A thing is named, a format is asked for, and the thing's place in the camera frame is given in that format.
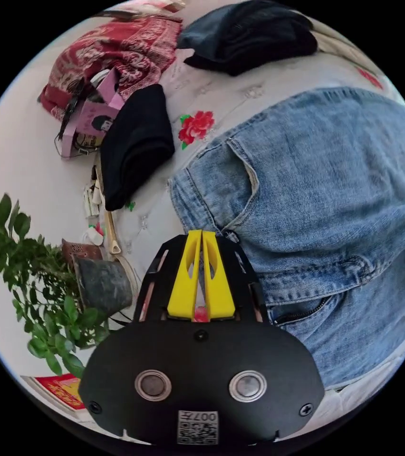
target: yellow plastic part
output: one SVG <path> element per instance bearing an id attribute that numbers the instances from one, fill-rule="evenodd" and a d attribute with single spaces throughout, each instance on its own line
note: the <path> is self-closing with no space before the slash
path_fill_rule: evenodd
<path id="1" fill-rule="evenodd" d="M 198 290 L 199 257 L 201 253 L 202 231 L 188 232 L 187 242 L 183 250 L 182 260 L 175 277 L 173 291 L 168 303 L 168 314 L 174 318 L 194 317 L 196 292 Z M 190 277 L 189 269 L 193 263 L 193 274 Z"/>
<path id="2" fill-rule="evenodd" d="M 223 267 L 222 257 L 218 250 L 215 233 L 203 231 L 202 238 L 204 283 L 209 319 L 232 318 L 236 309 Z M 214 271 L 213 278 L 211 275 L 211 265 Z"/>

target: qr code label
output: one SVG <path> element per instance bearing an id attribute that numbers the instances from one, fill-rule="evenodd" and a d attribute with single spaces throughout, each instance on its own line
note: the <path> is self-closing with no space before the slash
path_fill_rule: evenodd
<path id="1" fill-rule="evenodd" d="M 179 410 L 177 443 L 179 445 L 217 445 L 218 412 Z"/>

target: jeans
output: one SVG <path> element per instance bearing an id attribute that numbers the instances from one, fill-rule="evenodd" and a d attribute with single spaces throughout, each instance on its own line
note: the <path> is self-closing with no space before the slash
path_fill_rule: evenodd
<path id="1" fill-rule="evenodd" d="M 405 339 L 405 106 L 303 92 L 213 140 L 170 192 L 185 231 L 241 242 L 272 322 L 306 345 L 326 388 Z"/>

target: rose print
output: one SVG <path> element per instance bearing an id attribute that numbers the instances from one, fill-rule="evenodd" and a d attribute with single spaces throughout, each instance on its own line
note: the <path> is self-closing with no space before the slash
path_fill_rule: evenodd
<path id="1" fill-rule="evenodd" d="M 182 149 L 193 144 L 195 139 L 203 139 L 215 124 L 212 111 L 198 111 L 194 117 L 183 115 L 180 120 L 182 129 L 179 132 L 179 139 L 182 141 Z"/>

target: red patterned fabric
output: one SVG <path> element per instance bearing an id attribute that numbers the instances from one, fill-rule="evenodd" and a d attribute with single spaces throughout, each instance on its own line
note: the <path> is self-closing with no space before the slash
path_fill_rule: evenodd
<path id="1" fill-rule="evenodd" d="M 77 82 L 112 68 L 120 74 L 118 92 L 126 101 L 134 91 L 159 82 L 175 60 L 181 29 L 175 19 L 153 16 L 113 20 L 86 33 L 58 56 L 41 93 L 42 105 L 61 121 Z"/>

